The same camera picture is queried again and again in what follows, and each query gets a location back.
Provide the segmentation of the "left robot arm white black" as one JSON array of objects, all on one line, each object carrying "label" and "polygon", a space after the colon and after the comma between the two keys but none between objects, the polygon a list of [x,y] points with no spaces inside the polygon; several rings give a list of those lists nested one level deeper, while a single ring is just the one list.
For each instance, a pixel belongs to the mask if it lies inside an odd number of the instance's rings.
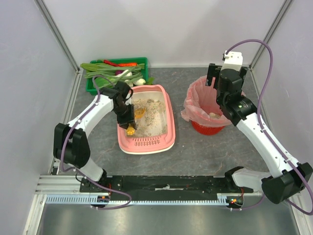
[{"label": "left robot arm white black", "polygon": [[56,125],[53,156],[78,169],[90,180],[105,185],[107,173],[91,159],[88,136],[110,112],[116,114],[119,127],[136,130],[132,96],[133,90],[125,82],[118,81],[113,88],[101,88],[92,103],[78,117],[67,124]]}]

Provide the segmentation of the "red trash bin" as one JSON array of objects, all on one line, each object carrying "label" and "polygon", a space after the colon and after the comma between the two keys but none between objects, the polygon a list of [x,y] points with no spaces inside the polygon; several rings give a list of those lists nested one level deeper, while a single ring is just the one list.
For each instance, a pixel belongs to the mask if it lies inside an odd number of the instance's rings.
[{"label": "red trash bin", "polygon": [[206,136],[212,136],[219,132],[221,132],[224,129],[224,126],[222,127],[205,127],[203,125],[200,125],[194,121],[191,121],[191,124],[193,128],[200,134],[206,135]]}]

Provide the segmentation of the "yellow litter scoop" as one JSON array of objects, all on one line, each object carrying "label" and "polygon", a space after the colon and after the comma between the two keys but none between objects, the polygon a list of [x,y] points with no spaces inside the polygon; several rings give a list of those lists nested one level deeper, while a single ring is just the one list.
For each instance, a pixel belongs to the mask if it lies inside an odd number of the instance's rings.
[{"label": "yellow litter scoop", "polygon": [[[135,111],[134,111],[134,120],[135,120],[135,122],[136,122],[138,119],[140,119],[140,118],[142,118],[142,117],[144,116],[145,111],[146,111],[146,108],[145,108],[145,107],[143,107],[143,108],[136,108],[136,109],[135,109]],[[136,130],[134,130],[134,129],[131,127],[131,124],[129,124],[128,129],[126,129],[126,134],[127,134],[128,136],[132,136],[132,135],[135,134],[135,131],[136,131]]]}]

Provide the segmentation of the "pink litter box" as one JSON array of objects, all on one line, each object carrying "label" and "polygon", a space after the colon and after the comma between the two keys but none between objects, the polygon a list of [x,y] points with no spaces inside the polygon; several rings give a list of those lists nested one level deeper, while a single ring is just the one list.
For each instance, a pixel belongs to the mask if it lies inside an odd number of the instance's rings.
[{"label": "pink litter box", "polygon": [[156,99],[166,106],[167,133],[154,137],[134,138],[125,134],[125,129],[118,126],[117,136],[120,149],[127,154],[153,154],[170,149],[176,138],[174,115],[169,95],[161,85],[143,85],[132,88],[134,93],[131,103],[137,99]]}]

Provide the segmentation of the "clumped litter lump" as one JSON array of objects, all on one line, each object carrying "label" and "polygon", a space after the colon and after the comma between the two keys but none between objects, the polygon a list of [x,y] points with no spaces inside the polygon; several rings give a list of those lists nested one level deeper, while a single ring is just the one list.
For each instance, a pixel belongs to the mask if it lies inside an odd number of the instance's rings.
[{"label": "clumped litter lump", "polygon": [[210,118],[212,119],[220,119],[222,115],[216,114],[216,113],[209,113]]}]

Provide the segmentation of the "pink plastic bin liner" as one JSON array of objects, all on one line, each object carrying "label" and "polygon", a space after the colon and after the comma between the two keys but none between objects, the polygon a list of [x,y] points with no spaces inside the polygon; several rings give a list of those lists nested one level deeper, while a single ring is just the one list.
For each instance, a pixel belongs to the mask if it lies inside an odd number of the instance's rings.
[{"label": "pink plastic bin liner", "polygon": [[[181,117],[185,121],[194,121],[205,127],[222,127],[231,124],[216,103],[217,91],[212,86],[206,86],[206,76],[202,76],[187,89],[184,110]],[[209,113],[222,115],[220,119],[212,119]]]}]

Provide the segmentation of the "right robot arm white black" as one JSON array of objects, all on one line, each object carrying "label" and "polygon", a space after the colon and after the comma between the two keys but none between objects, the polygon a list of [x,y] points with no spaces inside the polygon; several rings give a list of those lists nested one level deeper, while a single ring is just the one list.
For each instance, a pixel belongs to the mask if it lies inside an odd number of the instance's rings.
[{"label": "right robot arm white black", "polygon": [[257,107],[242,94],[246,73],[245,67],[234,70],[209,64],[206,85],[217,91],[216,102],[223,115],[249,139],[269,171],[251,171],[239,166],[227,173],[236,186],[261,191],[271,202],[279,204],[306,187],[313,168],[288,154],[257,115]]}]

